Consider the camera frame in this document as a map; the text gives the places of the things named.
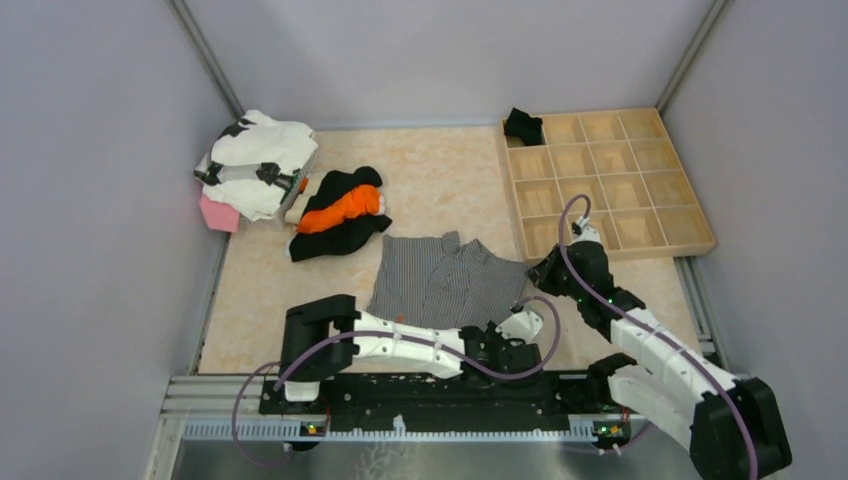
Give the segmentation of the black boxer underwear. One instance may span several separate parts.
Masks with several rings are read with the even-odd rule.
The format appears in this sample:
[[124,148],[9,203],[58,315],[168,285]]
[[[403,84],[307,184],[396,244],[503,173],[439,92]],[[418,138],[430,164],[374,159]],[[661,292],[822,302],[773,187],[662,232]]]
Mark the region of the black boxer underwear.
[[544,144],[543,124],[541,117],[512,108],[504,122],[503,131],[506,137],[516,138],[525,146],[540,146]]

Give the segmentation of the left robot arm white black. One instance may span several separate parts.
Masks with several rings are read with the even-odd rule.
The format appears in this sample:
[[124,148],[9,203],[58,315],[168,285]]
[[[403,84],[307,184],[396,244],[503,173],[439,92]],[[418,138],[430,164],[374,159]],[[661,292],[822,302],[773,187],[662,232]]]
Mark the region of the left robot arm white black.
[[496,381],[519,381],[550,361],[533,340],[543,325],[533,309],[517,308],[499,325],[431,329],[360,311],[338,294],[290,308],[274,391],[297,413],[319,404],[322,381],[357,361],[450,380],[472,370]]

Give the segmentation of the grey striped underwear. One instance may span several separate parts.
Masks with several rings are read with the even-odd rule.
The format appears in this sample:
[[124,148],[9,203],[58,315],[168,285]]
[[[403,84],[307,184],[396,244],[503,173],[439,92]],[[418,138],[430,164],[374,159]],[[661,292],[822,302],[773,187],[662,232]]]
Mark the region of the grey striped underwear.
[[528,265],[495,255],[480,240],[394,237],[382,258],[366,311],[376,317],[437,330],[498,324],[522,294]]

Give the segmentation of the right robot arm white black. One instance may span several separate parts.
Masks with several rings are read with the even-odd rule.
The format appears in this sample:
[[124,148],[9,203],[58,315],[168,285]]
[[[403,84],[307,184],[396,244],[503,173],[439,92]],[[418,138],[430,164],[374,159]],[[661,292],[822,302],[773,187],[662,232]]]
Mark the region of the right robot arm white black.
[[600,412],[619,405],[673,438],[704,479],[763,479],[793,454],[772,388],[717,366],[617,286],[597,231],[585,226],[528,271],[539,290],[575,301],[583,321],[619,353],[595,362],[586,385]]

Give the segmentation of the orange underwear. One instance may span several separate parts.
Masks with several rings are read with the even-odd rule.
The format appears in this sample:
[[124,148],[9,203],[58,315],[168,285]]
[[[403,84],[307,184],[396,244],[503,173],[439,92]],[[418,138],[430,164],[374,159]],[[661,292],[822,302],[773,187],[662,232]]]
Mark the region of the orange underwear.
[[347,220],[364,215],[382,215],[385,210],[385,197],[375,186],[359,185],[331,205],[306,212],[298,222],[296,231],[303,234],[321,233]]

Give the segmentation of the wooden compartment tray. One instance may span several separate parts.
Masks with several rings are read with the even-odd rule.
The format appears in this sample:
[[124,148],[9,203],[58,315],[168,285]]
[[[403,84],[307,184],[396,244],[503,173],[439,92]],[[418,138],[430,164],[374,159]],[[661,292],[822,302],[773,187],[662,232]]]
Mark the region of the wooden compartment tray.
[[701,256],[716,239],[653,107],[541,115],[525,143],[506,126],[506,162],[519,248],[529,263],[558,239],[559,218],[578,194],[611,260]]

